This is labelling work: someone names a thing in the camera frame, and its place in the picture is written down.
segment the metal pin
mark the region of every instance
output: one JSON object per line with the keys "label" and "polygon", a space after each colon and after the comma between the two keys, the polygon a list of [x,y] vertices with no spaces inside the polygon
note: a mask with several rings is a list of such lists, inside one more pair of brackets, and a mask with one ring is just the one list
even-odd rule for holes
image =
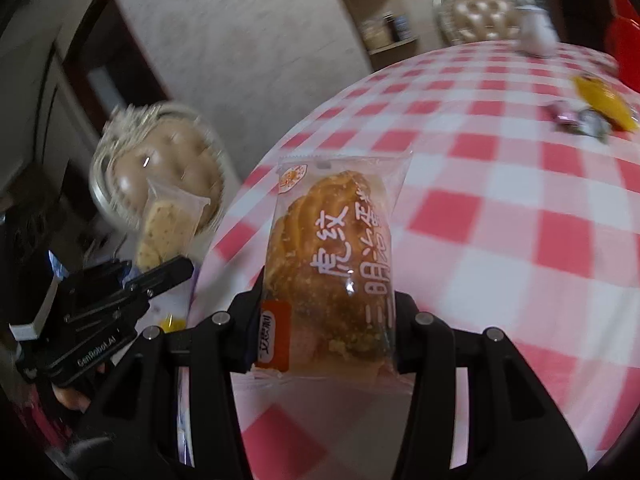
{"label": "metal pin", "polygon": [[486,330],[486,336],[491,341],[502,341],[503,338],[504,338],[504,332],[502,330],[500,330],[499,328],[496,328],[495,326],[492,326],[491,328],[488,328]]}
{"label": "metal pin", "polygon": [[156,325],[148,326],[142,331],[142,337],[144,337],[145,339],[149,339],[149,341],[151,341],[152,339],[155,339],[159,335],[160,335],[160,327]]}
{"label": "metal pin", "polygon": [[420,325],[430,325],[433,323],[434,317],[433,314],[429,312],[418,312],[418,314],[415,315],[415,320]]}
{"label": "metal pin", "polygon": [[213,316],[211,316],[211,320],[216,325],[224,325],[231,320],[231,316],[228,312],[221,310],[220,312],[216,312]]}

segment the checkered tablecloth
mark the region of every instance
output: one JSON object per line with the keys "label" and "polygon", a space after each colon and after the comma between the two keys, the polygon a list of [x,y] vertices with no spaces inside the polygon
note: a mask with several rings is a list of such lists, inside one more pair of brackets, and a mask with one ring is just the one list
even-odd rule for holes
{"label": "checkered tablecloth", "polygon": [[[202,267],[190,325],[226,308],[264,264],[281,156],[410,148],[392,218],[395,288],[455,328],[502,327],[592,465],[640,400],[640,152],[625,134],[604,145],[556,129],[543,105],[585,107],[570,79],[583,70],[640,104],[604,54],[562,45],[554,59],[533,59],[508,41],[423,54],[347,88],[242,186]],[[459,377],[454,464],[465,461],[468,420]],[[390,478],[407,394],[234,380],[256,478]]]}

